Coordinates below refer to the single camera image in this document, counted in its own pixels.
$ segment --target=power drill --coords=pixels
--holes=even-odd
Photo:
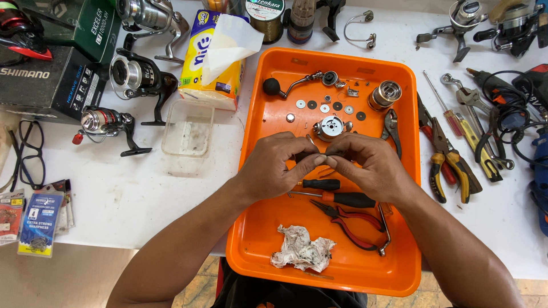
[[[548,164],[548,127],[536,131],[539,137],[533,140],[536,146],[533,160],[539,163]],[[531,199],[539,208],[539,226],[545,236],[548,236],[548,168],[538,165],[531,165],[535,171],[535,180],[529,183]]]

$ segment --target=silver washer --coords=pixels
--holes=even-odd
[[[303,100],[301,100],[301,99],[298,100],[298,101],[297,101],[297,108],[303,109],[304,107],[306,107],[306,102],[303,101]]]
[[[348,105],[346,107],[344,107],[344,112],[346,112],[348,115],[351,115],[354,113],[354,107]]]
[[[328,113],[329,112],[329,106],[328,105],[322,105],[319,110],[323,113]]]

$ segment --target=eyeglasses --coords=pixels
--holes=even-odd
[[[40,123],[38,123],[38,121],[27,120],[19,122],[20,146],[15,139],[13,131],[10,130],[9,135],[12,137],[15,154],[17,155],[17,162],[13,171],[14,180],[10,191],[13,192],[13,189],[15,188],[18,173],[21,182],[31,185],[34,190],[41,189],[44,187],[45,163],[42,158],[44,132],[42,131]]]

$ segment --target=yellow screwdriver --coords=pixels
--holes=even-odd
[[[428,79],[428,82],[430,83],[430,85],[432,86],[432,89],[434,89],[434,93],[436,93],[438,100],[442,103],[442,106],[445,109],[445,112],[443,113],[443,115],[449,122],[449,126],[451,126],[451,128],[453,129],[453,132],[455,133],[455,135],[457,135],[457,137],[464,135],[464,130],[463,130],[463,127],[460,125],[459,119],[453,113],[453,110],[447,108],[447,105],[442,100],[441,96],[438,93],[438,90],[436,90],[436,87],[432,83],[432,80],[430,80],[430,76],[428,76],[428,73],[426,71],[423,71],[423,73],[426,76],[426,79]]]

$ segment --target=black glasses frame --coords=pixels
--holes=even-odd
[[[28,122],[28,129],[27,129],[27,132],[25,133],[25,136],[23,137],[23,132],[21,130],[21,124],[23,122]],[[40,130],[40,135],[42,137],[42,143],[40,144],[40,147],[35,147],[31,144],[29,144],[27,142],[28,140],[28,137],[30,136],[31,134],[31,131],[32,131],[32,128],[34,127],[34,125],[36,125],[38,127],[38,129]],[[21,139],[21,146],[19,147],[19,155],[18,155],[18,161],[19,161],[19,166],[15,166],[16,168],[19,167],[19,180],[25,184],[29,184],[32,189],[34,190],[39,190],[39,189],[42,189],[44,187],[44,180],[45,180],[45,163],[44,163],[44,158],[42,158],[42,147],[44,146],[44,131],[42,130],[42,127],[40,126],[40,123],[38,121],[28,121],[28,120],[21,120],[19,122],[19,138]],[[29,147],[33,150],[36,150],[37,154],[36,155],[27,155],[25,157],[23,157],[23,149],[24,147]],[[42,180],[40,181],[40,183],[36,183],[33,178],[30,176],[30,173],[27,171],[27,168],[25,166],[25,160],[27,159],[33,159],[33,158],[39,158],[40,159],[40,162],[42,162],[42,169],[44,170],[44,172],[42,173]],[[24,177],[23,177],[23,173],[25,173],[27,179],[29,179],[30,182],[27,182],[24,180]]]

